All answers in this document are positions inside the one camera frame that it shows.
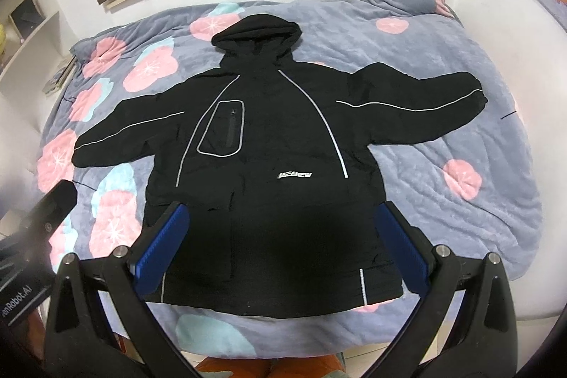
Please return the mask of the white bookshelf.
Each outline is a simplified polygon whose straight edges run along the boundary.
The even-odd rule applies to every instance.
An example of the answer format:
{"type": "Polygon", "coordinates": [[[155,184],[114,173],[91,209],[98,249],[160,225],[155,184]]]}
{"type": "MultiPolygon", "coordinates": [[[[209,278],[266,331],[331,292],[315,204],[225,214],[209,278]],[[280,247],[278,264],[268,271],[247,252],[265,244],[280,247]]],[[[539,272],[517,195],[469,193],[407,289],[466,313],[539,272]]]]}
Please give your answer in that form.
{"type": "Polygon", "coordinates": [[[1,96],[41,131],[55,103],[44,87],[76,39],[58,0],[1,0],[1,96]]]}

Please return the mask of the black hooded jacket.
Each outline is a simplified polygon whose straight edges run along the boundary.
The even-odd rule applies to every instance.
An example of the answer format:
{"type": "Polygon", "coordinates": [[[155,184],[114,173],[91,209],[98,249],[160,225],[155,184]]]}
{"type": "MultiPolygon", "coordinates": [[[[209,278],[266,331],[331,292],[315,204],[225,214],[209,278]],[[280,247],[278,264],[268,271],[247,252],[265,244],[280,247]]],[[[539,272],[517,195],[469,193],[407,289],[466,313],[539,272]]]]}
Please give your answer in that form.
{"type": "Polygon", "coordinates": [[[251,15],[212,38],[219,65],[120,102],[75,145],[78,168],[151,157],[143,222],[181,202],[190,225],[153,302],[313,317],[403,294],[375,228],[386,199],[370,147],[430,142],[487,100],[459,72],[410,77],[296,61],[298,24],[251,15]]]}

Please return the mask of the book beside bed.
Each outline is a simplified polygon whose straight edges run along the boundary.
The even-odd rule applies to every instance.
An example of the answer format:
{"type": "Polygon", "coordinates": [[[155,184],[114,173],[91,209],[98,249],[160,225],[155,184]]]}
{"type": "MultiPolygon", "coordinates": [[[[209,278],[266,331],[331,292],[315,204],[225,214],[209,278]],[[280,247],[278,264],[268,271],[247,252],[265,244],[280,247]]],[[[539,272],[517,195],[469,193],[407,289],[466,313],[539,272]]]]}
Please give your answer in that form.
{"type": "Polygon", "coordinates": [[[65,57],[57,67],[55,74],[47,80],[47,83],[42,89],[44,95],[48,96],[58,91],[68,75],[74,70],[77,59],[75,56],[69,55],[65,57]]]}

